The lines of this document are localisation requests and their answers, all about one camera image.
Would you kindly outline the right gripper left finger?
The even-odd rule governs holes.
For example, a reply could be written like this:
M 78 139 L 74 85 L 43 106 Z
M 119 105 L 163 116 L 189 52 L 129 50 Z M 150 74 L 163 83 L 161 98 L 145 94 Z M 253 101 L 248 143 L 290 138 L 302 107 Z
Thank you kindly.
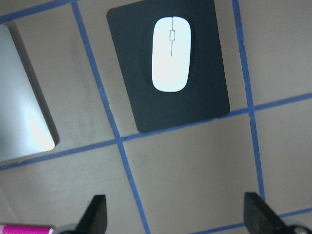
M 108 225 L 105 195 L 95 195 L 74 232 L 77 234 L 104 234 Z

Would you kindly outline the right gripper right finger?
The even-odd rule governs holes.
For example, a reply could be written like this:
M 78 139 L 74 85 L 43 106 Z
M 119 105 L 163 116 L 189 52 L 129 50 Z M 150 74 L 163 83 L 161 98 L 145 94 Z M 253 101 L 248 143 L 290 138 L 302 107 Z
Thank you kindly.
M 293 228 L 255 192 L 244 193 L 244 225 L 250 234 L 292 234 Z

